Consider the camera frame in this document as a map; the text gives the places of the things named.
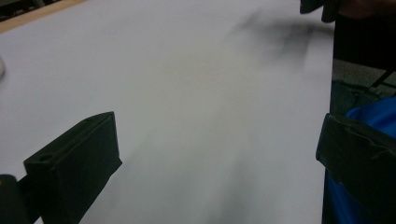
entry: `white surface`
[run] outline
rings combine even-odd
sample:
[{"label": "white surface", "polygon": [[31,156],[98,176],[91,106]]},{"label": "white surface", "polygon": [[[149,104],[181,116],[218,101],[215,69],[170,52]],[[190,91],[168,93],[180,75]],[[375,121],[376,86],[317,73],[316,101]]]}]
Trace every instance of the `white surface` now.
[{"label": "white surface", "polygon": [[299,1],[90,0],[0,35],[0,173],[114,110],[81,223],[320,223],[332,27]]}]

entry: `blue fabric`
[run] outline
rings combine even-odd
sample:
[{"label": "blue fabric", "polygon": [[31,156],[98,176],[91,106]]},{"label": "blue fabric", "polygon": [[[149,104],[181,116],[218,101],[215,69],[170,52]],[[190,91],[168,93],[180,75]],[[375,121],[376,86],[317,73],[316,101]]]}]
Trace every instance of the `blue fabric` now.
[{"label": "blue fabric", "polygon": [[[396,138],[396,97],[378,101],[372,105],[357,107],[346,117],[360,120]],[[338,224],[373,224],[365,217],[364,208],[326,172],[326,187],[331,195],[332,210]]]}]

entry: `table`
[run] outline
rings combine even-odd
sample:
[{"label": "table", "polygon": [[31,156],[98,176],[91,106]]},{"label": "table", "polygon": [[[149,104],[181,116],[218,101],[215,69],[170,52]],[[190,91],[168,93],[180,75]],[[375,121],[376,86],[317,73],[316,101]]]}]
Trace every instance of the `table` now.
[{"label": "table", "polygon": [[299,1],[90,0],[0,35],[0,170],[115,111],[81,223],[320,223],[331,25]]}]

